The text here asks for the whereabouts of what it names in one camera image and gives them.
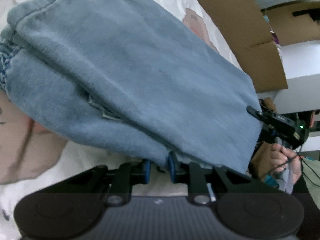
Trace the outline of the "person's right hand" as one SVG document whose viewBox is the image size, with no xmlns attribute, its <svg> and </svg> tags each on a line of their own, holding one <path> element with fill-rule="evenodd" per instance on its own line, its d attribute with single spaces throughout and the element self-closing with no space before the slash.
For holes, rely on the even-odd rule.
<svg viewBox="0 0 320 240">
<path fill-rule="evenodd" d="M 289 167 L 292 167 L 293 183 L 295 184 L 302 175 L 302 165 L 298 155 L 291 149 L 280 144 L 263 142 L 258 146 L 249 163 L 250 173 L 260 181 L 265 181 L 267 175 L 273 176 Z"/>
</svg>

